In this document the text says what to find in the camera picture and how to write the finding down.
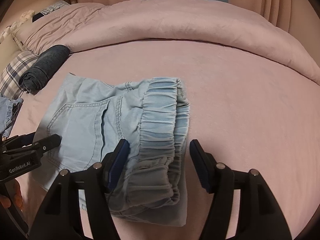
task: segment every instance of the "finger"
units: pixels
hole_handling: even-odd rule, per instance
[[[16,194],[16,195],[14,195],[14,197],[13,197],[13,201],[14,201],[14,204],[17,206],[17,207],[21,207],[21,205],[22,205],[22,196],[21,195],[18,195],[18,194]]]
[[[20,184],[16,179],[14,180],[14,192],[21,196]]]
[[[0,195],[0,202],[4,208],[9,208],[11,206],[10,199],[5,196]]]

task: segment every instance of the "beige pillow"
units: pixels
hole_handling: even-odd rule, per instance
[[[29,28],[31,26],[31,24],[32,24],[32,18],[27,20],[25,23],[23,23],[21,26],[19,26],[17,29],[15,29],[14,31],[11,32],[13,39],[15,40],[18,47],[22,51],[27,50],[27,49],[24,46],[24,43],[23,43],[20,35],[25,29]]]
[[[0,44],[0,72],[2,72],[11,61],[21,52],[17,43],[9,34]]]

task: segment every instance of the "white plush toy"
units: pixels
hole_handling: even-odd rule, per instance
[[[36,12],[34,10],[29,10],[21,14],[19,20],[11,24],[11,26],[6,27],[6,29],[0,34],[0,43],[15,29],[24,24],[27,20],[31,19]]]

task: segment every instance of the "rolled dark gray garment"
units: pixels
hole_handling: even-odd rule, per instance
[[[32,94],[45,87],[52,76],[67,60],[70,49],[54,45],[41,53],[37,61],[19,79],[19,86]]]

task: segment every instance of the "plaid fabric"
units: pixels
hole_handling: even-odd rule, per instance
[[[17,99],[23,92],[19,87],[19,78],[38,59],[38,55],[31,51],[21,52],[7,67],[0,76],[0,93],[9,99]]]
[[[42,13],[43,15],[47,15],[49,13],[52,13],[55,10],[60,9],[61,7],[65,6],[65,5],[70,5],[68,4],[66,1],[58,1],[50,6],[48,6],[47,8],[44,8],[43,10],[40,11],[40,13]]]

